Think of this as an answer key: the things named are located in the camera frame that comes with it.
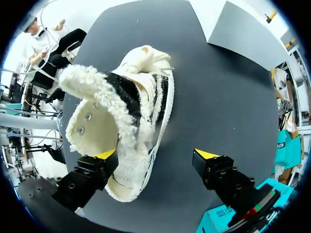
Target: person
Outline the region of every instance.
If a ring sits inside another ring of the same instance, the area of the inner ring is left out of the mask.
[[[73,43],[83,42],[86,32],[82,29],[76,29],[64,37],[60,36],[55,31],[61,31],[64,27],[65,20],[61,20],[59,24],[52,29],[38,26],[37,18],[25,29],[25,33],[31,34],[31,40],[26,47],[27,59],[31,65],[37,65],[42,59],[47,57],[49,48],[51,48],[48,62],[58,69],[62,69],[71,64],[66,57],[62,57],[62,53]]]

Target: metal eyelet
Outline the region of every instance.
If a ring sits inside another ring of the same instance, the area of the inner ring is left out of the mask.
[[[84,134],[84,131],[85,131],[85,129],[84,129],[83,126],[80,126],[80,127],[77,129],[77,132],[78,132],[79,135],[83,135],[83,134]]]
[[[94,104],[93,104],[93,108],[94,108],[95,110],[97,110],[97,109],[98,109],[98,105],[97,105],[96,103],[94,103]]]
[[[92,113],[87,113],[85,116],[85,120],[91,120],[92,119]]]

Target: gray table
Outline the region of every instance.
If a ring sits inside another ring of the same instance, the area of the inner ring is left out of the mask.
[[[193,149],[227,154],[256,184],[264,181],[276,153],[276,94],[266,70],[207,44],[190,3],[182,0],[138,1],[104,11],[75,63],[110,71],[142,45],[169,53],[175,67],[173,112],[151,178],[130,203],[96,192],[84,213],[93,222],[128,232],[191,233],[206,209],[222,204],[192,167]],[[78,102],[66,95],[64,126]],[[80,155],[69,151],[66,140],[64,149],[72,171]]]

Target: white sole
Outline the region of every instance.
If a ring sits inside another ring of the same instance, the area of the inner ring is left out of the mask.
[[[157,153],[157,150],[159,149],[164,131],[165,131],[166,126],[169,122],[171,112],[172,112],[172,108],[173,108],[173,100],[174,100],[174,92],[175,92],[174,77],[173,77],[173,73],[171,71],[169,71],[168,74],[169,74],[169,77],[168,77],[169,85],[168,85],[168,92],[167,92],[164,116],[163,116],[161,129],[160,129],[160,133],[159,133],[159,137],[157,139],[157,142],[156,142],[155,146],[153,147],[153,149],[151,150],[151,152],[149,153],[149,155],[151,154],[151,161],[150,161],[148,171],[146,173],[145,180],[141,185],[141,189],[140,189],[141,191],[146,187],[146,185],[150,179],[152,168],[153,168],[153,165],[154,165],[154,162],[156,159],[156,153]]]

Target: sneaker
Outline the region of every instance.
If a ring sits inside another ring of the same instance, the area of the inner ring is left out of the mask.
[[[119,166],[105,188],[118,201],[136,199],[150,178],[173,107],[169,59],[142,46],[109,74],[71,65],[59,78],[64,91],[83,99],[66,129],[71,149],[82,155],[117,151]]]

